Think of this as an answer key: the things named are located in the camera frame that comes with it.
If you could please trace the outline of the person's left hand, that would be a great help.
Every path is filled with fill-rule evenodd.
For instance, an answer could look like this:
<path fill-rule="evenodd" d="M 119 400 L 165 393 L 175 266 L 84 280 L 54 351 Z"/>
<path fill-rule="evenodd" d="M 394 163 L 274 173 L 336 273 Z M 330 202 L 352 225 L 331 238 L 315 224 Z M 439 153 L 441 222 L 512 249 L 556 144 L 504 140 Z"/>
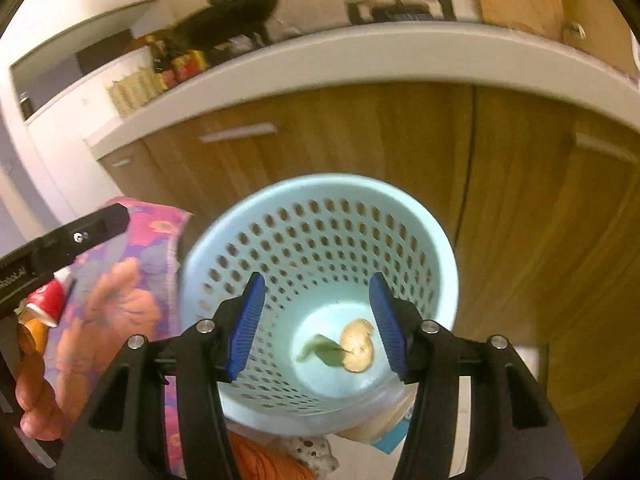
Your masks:
<path fill-rule="evenodd" d="M 17 331 L 21 364 L 18 367 L 15 395 L 23 410 L 21 430 L 26 437 L 54 441 L 62 437 L 64 415 L 56 403 L 50 382 L 44 378 L 44 361 L 37 351 L 34 338 L 22 324 Z"/>

